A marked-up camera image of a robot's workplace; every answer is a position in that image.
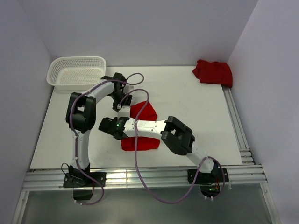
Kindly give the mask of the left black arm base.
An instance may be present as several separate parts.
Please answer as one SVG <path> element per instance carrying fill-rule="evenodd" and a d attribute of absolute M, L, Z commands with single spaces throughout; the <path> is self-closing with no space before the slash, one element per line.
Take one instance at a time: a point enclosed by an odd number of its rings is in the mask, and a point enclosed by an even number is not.
<path fill-rule="evenodd" d="M 73 199 L 76 203 L 81 205 L 93 205 L 103 199 L 106 172 L 91 172 L 90 165 L 88 165 L 87 168 L 83 170 L 83 174 L 79 169 L 67 163 L 61 165 L 61 171 L 64 174 L 63 188 L 73 189 Z M 101 196 L 95 202 L 90 202 L 96 187 L 101 188 Z"/>

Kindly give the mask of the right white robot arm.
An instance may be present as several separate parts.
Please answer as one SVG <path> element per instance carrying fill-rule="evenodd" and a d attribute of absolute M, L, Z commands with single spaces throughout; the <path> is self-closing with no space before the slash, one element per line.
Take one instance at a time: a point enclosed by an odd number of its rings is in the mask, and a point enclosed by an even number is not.
<path fill-rule="evenodd" d="M 186 156 L 195 165 L 203 179 L 212 182 L 218 177 L 216 162 L 199 148 L 192 130 L 173 116 L 166 120 L 146 121 L 129 117 L 103 118 L 99 130 L 117 140 L 131 137 L 147 137 L 162 140 L 168 149 L 180 156 Z"/>

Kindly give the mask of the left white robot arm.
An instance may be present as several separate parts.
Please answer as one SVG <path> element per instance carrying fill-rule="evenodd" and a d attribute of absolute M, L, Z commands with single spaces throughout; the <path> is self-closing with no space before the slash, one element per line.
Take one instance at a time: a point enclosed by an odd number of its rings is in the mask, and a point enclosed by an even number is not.
<path fill-rule="evenodd" d="M 113 99 L 113 110 L 119 112 L 123 107 L 131 104 L 132 95 L 125 92 L 127 79 L 121 73 L 113 77 L 104 76 L 92 88 L 82 92 L 73 92 L 70 95 L 66 122 L 73 131 L 74 153 L 69 168 L 74 181 L 79 186 L 90 183 L 89 136 L 96 122 L 96 106 L 106 96 Z"/>

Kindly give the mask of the bright red t-shirt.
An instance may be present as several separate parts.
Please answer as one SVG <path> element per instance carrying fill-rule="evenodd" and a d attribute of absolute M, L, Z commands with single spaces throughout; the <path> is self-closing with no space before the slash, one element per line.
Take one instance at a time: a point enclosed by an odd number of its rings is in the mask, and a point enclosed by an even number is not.
<path fill-rule="evenodd" d="M 135 119 L 138 112 L 142 109 L 144 105 L 145 105 L 145 101 L 131 106 L 130 117 Z M 141 112 L 138 118 L 141 120 L 156 121 L 157 113 L 152 107 L 152 105 L 150 103 L 147 103 L 146 107 L 143 109 L 143 111 Z M 138 151 L 158 149 L 159 145 L 160 145 L 160 140 L 158 139 L 138 136 L 138 141 L 137 141 Z M 123 151 L 133 152 L 135 150 L 135 137 L 122 139 L 121 148 Z"/>

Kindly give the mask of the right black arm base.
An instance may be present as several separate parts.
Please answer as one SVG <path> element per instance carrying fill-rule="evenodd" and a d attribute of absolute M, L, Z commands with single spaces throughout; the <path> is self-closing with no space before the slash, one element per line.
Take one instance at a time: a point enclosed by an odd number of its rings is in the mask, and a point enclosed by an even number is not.
<path fill-rule="evenodd" d="M 223 169 L 222 175 L 221 168 L 216 165 L 211 173 L 199 172 L 195 184 L 200 186 L 201 193 L 206 197 L 215 197 L 221 192 L 223 182 L 229 182 L 227 169 Z"/>

